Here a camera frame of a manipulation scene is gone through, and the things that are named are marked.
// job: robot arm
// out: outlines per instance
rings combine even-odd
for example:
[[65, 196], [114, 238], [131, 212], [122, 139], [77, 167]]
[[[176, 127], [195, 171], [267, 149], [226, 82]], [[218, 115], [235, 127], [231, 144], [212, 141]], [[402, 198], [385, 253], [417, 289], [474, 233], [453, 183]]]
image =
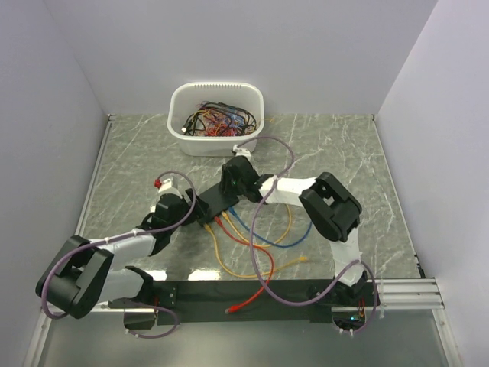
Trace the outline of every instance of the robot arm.
[[[360, 260], [358, 224], [361, 205], [332, 174], [322, 173], [316, 178], [305, 179], [259, 176], [248, 155], [239, 151], [223, 166], [220, 188], [223, 193], [244, 195], [256, 203], [271, 190], [275, 180], [277, 187], [266, 203], [285, 203], [306, 210], [318, 232], [329, 240], [335, 276], [352, 261]], [[353, 287], [363, 274], [363, 267], [354, 265], [339, 281]]]
[[[247, 154], [237, 154], [222, 167], [220, 183], [196, 196], [191, 216], [182, 224], [197, 221], [203, 225], [214, 220], [221, 211], [234, 206], [238, 196], [259, 202], [277, 178], [271, 174], [258, 175]], [[189, 211], [189, 204], [178, 191], [176, 182], [167, 179], [155, 183], [159, 200], [151, 208], [142, 224], [133, 229], [134, 236], [115, 243], [74, 255], [60, 267], [49, 284], [47, 300], [75, 318], [81, 318], [99, 302], [128, 298], [143, 304], [153, 304], [156, 297], [153, 278], [141, 269], [125, 266], [129, 261], [152, 256], [170, 243], [175, 229], [166, 232], [155, 230], [179, 222]], [[186, 194], [192, 198], [193, 193]], [[301, 206], [308, 213], [318, 232], [329, 240], [335, 261], [335, 275], [353, 260], [360, 259], [358, 249], [358, 224], [361, 206], [358, 201], [332, 175], [323, 173], [316, 178], [280, 178], [276, 190], [267, 203], [287, 203]], [[149, 231], [144, 235], [138, 232]], [[47, 275], [59, 259], [95, 240], [72, 236], [61, 248], [56, 258], [38, 281], [36, 293], [41, 295]], [[358, 296], [366, 282], [360, 265], [354, 265], [338, 286], [348, 299]]]

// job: floor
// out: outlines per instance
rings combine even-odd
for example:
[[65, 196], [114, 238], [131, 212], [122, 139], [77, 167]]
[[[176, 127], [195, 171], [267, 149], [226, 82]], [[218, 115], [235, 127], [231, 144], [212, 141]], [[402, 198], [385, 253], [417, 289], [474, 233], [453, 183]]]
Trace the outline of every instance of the floor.
[[[174, 169], [188, 174], [200, 192], [219, 181], [227, 158], [185, 155], [168, 132], [166, 121], [166, 115], [117, 115], [111, 122], [83, 236], [103, 238], [138, 225], [156, 200], [153, 182], [162, 171]], [[289, 177], [332, 172], [355, 195], [363, 206], [359, 229], [362, 258], [374, 268], [377, 278], [419, 277], [415, 252], [371, 115], [276, 115], [266, 122], [262, 135], [282, 138], [296, 153]], [[286, 151], [273, 141], [259, 141], [253, 153], [253, 165], [260, 174], [281, 171], [286, 159]], [[255, 207], [242, 200], [235, 209], [249, 225]], [[261, 212], [256, 232], [276, 239], [286, 223], [285, 206], [269, 205]], [[302, 237], [308, 224], [305, 211], [293, 208], [293, 229], [282, 243]], [[230, 241], [216, 225], [213, 228], [227, 266], [238, 273], [253, 274], [248, 249]], [[277, 273], [277, 278], [333, 276], [329, 244], [315, 229], [300, 245], [273, 248], [272, 253], [277, 266], [299, 256], [308, 258], [307, 263]], [[152, 271], [159, 279], [233, 278], [220, 269], [212, 238], [196, 223], [176, 232], [161, 253], [135, 260], [132, 265]]]

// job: white wall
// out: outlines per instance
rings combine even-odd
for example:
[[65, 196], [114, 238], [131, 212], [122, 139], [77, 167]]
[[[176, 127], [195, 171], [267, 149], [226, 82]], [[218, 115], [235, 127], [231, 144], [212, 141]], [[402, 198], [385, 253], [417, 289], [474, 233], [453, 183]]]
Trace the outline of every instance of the white wall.
[[378, 112], [436, 0], [45, 0], [106, 112], [165, 112], [191, 81], [267, 113]]
[[489, 2], [439, 0], [378, 116], [414, 245], [468, 366], [489, 361]]
[[0, 364], [18, 366], [35, 284], [75, 229], [106, 117], [44, 3], [0, 9]]

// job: basket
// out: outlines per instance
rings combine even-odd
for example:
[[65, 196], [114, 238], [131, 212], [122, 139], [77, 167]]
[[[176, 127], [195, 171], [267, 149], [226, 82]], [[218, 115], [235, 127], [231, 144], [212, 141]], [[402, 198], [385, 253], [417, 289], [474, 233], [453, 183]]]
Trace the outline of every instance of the basket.
[[[245, 136], [188, 136], [182, 127], [189, 115], [203, 101], [223, 102], [249, 111], [257, 121], [256, 130]], [[247, 83], [187, 83], [171, 96], [167, 127], [180, 149], [188, 154], [206, 157], [232, 156], [232, 147], [260, 134], [264, 127], [264, 103], [260, 90]], [[243, 148], [253, 151], [257, 141], [250, 141]]]

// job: wire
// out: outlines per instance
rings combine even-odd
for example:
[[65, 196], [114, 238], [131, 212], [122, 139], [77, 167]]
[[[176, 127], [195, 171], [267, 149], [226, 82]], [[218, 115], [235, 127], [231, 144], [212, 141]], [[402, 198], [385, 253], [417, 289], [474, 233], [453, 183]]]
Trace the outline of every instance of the wire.
[[186, 119], [182, 132], [192, 136], [242, 136], [256, 128], [256, 118], [245, 109], [222, 102], [202, 102]]
[[[229, 218], [227, 212], [221, 212], [221, 215], [226, 220], [226, 222], [229, 223], [229, 225], [231, 226], [231, 228], [233, 229], [233, 231], [235, 231], [235, 233], [239, 236], [239, 238], [242, 239], [243, 241], [247, 241], [247, 239], [238, 231], [238, 229], [236, 228], [236, 226], [234, 225], [234, 223], [231, 221], [231, 218]], [[257, 247], [261, 247], [261, 248], [269, 248], [269, 247], [272, 247], [272, 245], [259, 245], [257, 243], [254, 243], [253, 245], [255, 245]]]
[[[209, 224], [205, 224], [204, 225], [204, 228], [206, 229], [207, 232], [209, 232], [211, 234], [212, 239], [214, 239], [215, 256], [218, 259], [219, 264], [222, 266], [223, 269], [225, 269], [227, 272], [229, 272], [231, 274], [231, 272], [224, 266], [224, 264], [221, 261], [221, 258], [219, 257], [219, 247], [218, 247], [218, 244], [217, 244], [217, 237], [215, 237], [214, 231], [212, 231], [212, 228], [211, 228], [211, 226]], [[268, 276], [268, 279], [267, 279], [267, 282], [266, 282], [266, 284], [268, 284], [268, 283], [270, 283], [270, 280], [271, 280], [272, 275], [274, 273], [274, 258], [264, 248], [259, 248], [258, 247], [258, 249], [260, 251], [264, 252], [268, 256], [268, 258], [270, 259], [270, 271], [268, 272], [269, 276]], [[228, 309], [225, 310], [225, 312], [226, 313], [234, 313], [234, 312], [239, 311], [241, 308], [243, 308], [246, 305], [248, 305], [251, 302], [253, 302], [253, 300], [255, 300], [261, 293], [263, 293], [263, 291], [264, 291], [264, 288], [261, 287], [255, 294], [253, 294], [251, 297], [249, 297], [245, 302], [242, 302], [241, 304], [236, 304], [236, 305], [230, 306]]]
[[88, 243], [86, 245], [82, 245], [82, 246], [80, 246], [78, 248], [75, 248], [74, 250], [72, 250], [70, 252], [67, 252], [51, 268], [51, 271], [47, 275], [46, 281], [44, 282], [43, 290], [41, 291], [40, 303], [41, 303], [42, 310], [46, 314], [47, 317], [49, 317], [50, 319], [58, 320], [58, 319], [61, 319], [61, 318], [65, 317], [65, 316], [67, 316], [67, 313], [62, 313], [62, 314], [57, 314], [56, 315], [55, 313], [50, 312], [49, 306], [47, 304], [47, 290], [49, 289], [49, 284], [53, 280], [53, 277], [56, 274], [57, 270], [61, 267], [61, 265], [65, 264], [67, 261], [69, 261], [74, 255], [79, 254], [80, 252], [84, 252], [85, 250], [89, 250], [91, 248], [95, 248], [95, 247], [102, 246], [102, 245], [108, 245], [110, 243], [117, 242], [117, 241], [122, 241], [124, 239], [129, 239], [131, 237], [140, 236], [140, 235], [153, 235], [153, 234], [156, 234], [156, 233], [170, 231], [171, 229], [174, 229], [174, 228], [178, 227], [179, 225], [181, 225], [182, 223], [184, 223], [187, 220], [187, 218], [189, 218], [190, 214], [193, 211], [193, 208], [196, 205], [196, 198], [197, 198], [197, 196], [196, 196], [196, 188], [195, 188], [193, 182], [185, 174], [183, 174], [183, 173], [181, 173], [179, 171], [164, 171], [162, 174], [160, 174], [157, 177], [157, 180], [159, 180], [160, 178], [162, 178], [162, 176], [164, 176], [166, 174], [176, 174], [178, 176], [183, 177], [186, 180], [186, 182], [189, 183], [190, 188], [192, 189], [192, 193], [193, 193], [192, 203], [191, 203], [190, 208], [189, 208], [189, 211], [186, 213], [186, 215], [183, 216], [183, 218], [181, 220], [179, 220], [175, 224], [173, 224], [171, 226], [168, 226], [168, 227], [164, 227], [164, 228], [160, 228], [160, 229], [152, 229], [152, 230], [149, 230], [149, 231], [127, 232], [127, 233], [123, 233], [121, 235], [115, 235], [115, 236], [112, 236], [112, 237], [108, 237], [107, 239], [101, 239], [99, 241], [90, 242], [90, 243]]
[[[241, 224], [241, 226], [246, 229], [246, 232], [250, 232], [250, 229], [248, 226], [246, 226], [246, 223], [243, 222], [243, 219], [240, 218], [240, 216], [236, 213], [236, 211], [231, 207], [228, 209], [228, 211], [236, 218], [236, 220], [239, 222], [239, 224]], [[306, 230], [306, 233], [304, 233], [304, 235], [298, 239], [297, 241], [291, 243], [290, 245], [279, 245], [277, 242], [279, 241], [276, 241], [276, 242], [272, 242], [270, 241], [269, 239], [265, 239], [263, 238], [262, 236], [258, 235], [257, 233], [254, 233], [254, 236], [257, 238], [257, 239], [260, 239], [261, 241], [263, 242], [266, 242], [268, 243], [269, 245], [271, 246], [275, 246], [275, 247], [280, 247], [280, 248], [289, 248], [289, 247], [293, 247], [295, 245], [298, 245], [300, 244], [302, 241], [304, 241], [304, 239], [306, 239], [306, 237], [309, 235], [309, 233], [311, 232], [311, 229], [313, 228], [313, 222], [309, 222], [309, 227], [307, 227], [307, 230]]]
[[[218, 226], [221, 227], [221, 229], [224, 231], [224, 233], [226, 235], [228, 235], [229, 237], [231, 237], [236, 242], [241, 243], [242, 245], [248, 245], [248, 242], [241, 241], [241, 240], [237, 239], [236, 237], [234, 237], [231, 233], [229, 233], [229, 231], [224, 227], [224, 225], [222, 224], [221, 220], [218, 217], [215, 217], [214, 220], [217, 222]], [[233, 277], [237, 277], [237, 278], [240, 278], [240, 279], [256, 279], [257, 278], [256, 274], [250, 274], [250, 275], [236, 274], [236, 273], [233, 272], [233, 270], [229, 269], [226, 265], [224, 265], [224, 262], [221, 260], [221, 256], [219, 255], [219, 245], [217, 243], [217, 238], [215, 239], [214, 247], [215, 247], [215, 257], [217, 258], [217, 262], [219, 263], [219, 265], [221, 265], [221, 268], [223, 268], [226, 273], [232, 275]], [[259, 248], [259, 247], [257, 247], [257, 248], [260, 251], [263, 251], [263, 252], [268, 253], [263, 248]], [[283, 270], [283, 269], [288, 268], [288, 267], [290, 267], [292, 265], [299, 264], [301, 262], [307, 262], [307, 261], [308, 261], [308, 258], [307, 257], [300, 256], [300, 257], [296, 258], [295, 260], [289, 261], [286, 264], [281, 265], [278, 268], [275, 268], [274, 269], [274, 272], [276, 273], [277, 271]], [[262, 273], [261, 275], [264, 276], [264, 277], [266, 277], [266, 276], [270, 275], [270, 272], [269, 271], [266, 271], [266, 272]]]
[[[272, 245], [276, 245], [278, 242], [282, 241], [283, 239], [285, 239], [285, 237], [289, 234], [290, 232], [290, 228], [292, 227], [292, 211], [290, 210], [290, 207], [285, 204], [286, 208], [287, 208], [287, 212], [289, 214], [289, 224], [287, 225], [287, 229], [285, 230], [284, 233], [282, 233], [282, 235], [275, 241], [275, 242], [272, 242], [272, 241], [268, 241], [268, 245], [257, 245], [256, 243], [254, 244], [255, 246], [258, 246], [258, 247], [261, 247], [261, 248], [268, 248], [268, 247], [271, 247]], [[248, 242], [248, 240], [238, 231], [238, 229], [236, 228], [235, 224], [231, 221], [231, 218], [229, 218], [227, 212], [222, 212], [221, 213], [222, 216], [224, 217], [224, 219], [226, 219], [226, 222], [229, 223], [229, 225], [233, 228], [233, 230], [236, 232], [236, 234], [243, 240], [243, 241], [246, 241]]]
[[264, 205], [264, 203], [267, 201], [268, 197], [270, 197], [270, 195], [273, 193], [273, 191], [277, 188], [278, 178], [282, 177], [284, 174], [286, 174], [290, 170], [290, 168], [292, 168], [292, 166], [294, 164], [294, 161], [295, 161], [295, 155], [294, 155], [294, 153], [292, 151], [292, 148], [285, 141], [283, 141], [282, 139], [279, 139], [279, 138], [275, 138], [273, 136], [257, 136], [255, 138], [251, 138], [251, 139], [248, 139], [246, 141], [243, 141], [242, 143], [240, 143], [238, 145], [238, 147], [241, 147], [242, 145], [247, 144], [250, 141], [258, 140], [258, 139], [271, 139], [271, 140], [278, 141], [279, 143], [281, 143], [290, 152], [290, 156], [291, 156], [290, 163], [274, 178], [274, 182], [272, 183], [272, 187], [271, 187], [270, 191], [268, 191], [263, 196], [263, 198], [260, 200], [260, 202], [258, 203], [257, 209], [254, 211], [253, 217], [251, 219], [250, 240], [249, 240], [250, 241], [250, 245], [249, 246], [250, 246], [250, 253], [251, 253], [251, 263], [253, 265], [254, 272], [257, 275], [258, 281], [265, 288], [265, 290], [267, 291], [267, 293], [270, 296], [272, 296], [272, 298], [274, 298], [275, 300], [277, 300], [278, 302], [280, 302], [282, 304], [285, 304], [287, 306], [291, 306], [291, 307], [304, 307], [304, 306], [309, 306], [310, 304], [314, 304], [315, 302], [317, 302], [318, 300], [320, 300], [321, 298], [323, 298], [324, 296], [326, 296], [327, 293], [330, 292], [330, 290], [336, 285], [336, 283], [338, 283], [338, 281], [346, 273], [346, 271], [348, 271], [349, 268], [351, 268], [352, 266], [354, 266], [356, 264], [362, 264], [363, 267], [367, 270], [368, 274], [371, 276], [372, 285], [374, 286], [374, 306], [373, 306], [373, 309], [372, 309], [372, 314], [365, 321], [364, 325], [361, 326], [360, 328], [358, 328], [356, 331], [353, 331], [353, 333], [358, 333], [358, 332], [364, 330], [364, 328], [371, 322], [371, 319], [375, 315], [375, 312], [377, 310], [377, 300], [378, 300], [378, 289], [377, 289], [377, 284], [375, 283], [374, 272], [367, 265], [367, 263], [365, 263], [364, 261], [362, 261], [362, 260], [354, 260], [354, 261], [352, 261], [350, 264], [346, 265], [345, 268], [338, 273], [338, 275], [336, 276], [336, 278], [333, 279], [333, 281], [329, 284], [329, 286], [323, 292], [321, 292], [318, 296], [316, 296], [316, 297], [314, 297], [314, 298], [312, 298], [310, 300], [305, 300], [305, 301], [302, 301], [302, 302], [291, 302], [289, 300], [285, 300], [282, 297], [276, 295], [268, 287], [268, 284], [261, 277], [260, 269], [258, 268], [258, 264], [257, 264], [257, 259], [254, 256], [254, 247], [253, 247], [253, 244], [252, 244], [252, 242], [253, 242], [253, 236], [254, 236], [254, 224], [256, 222], [256, 219], [257, 219], [258, 213], [260, 212], [261, 207]]

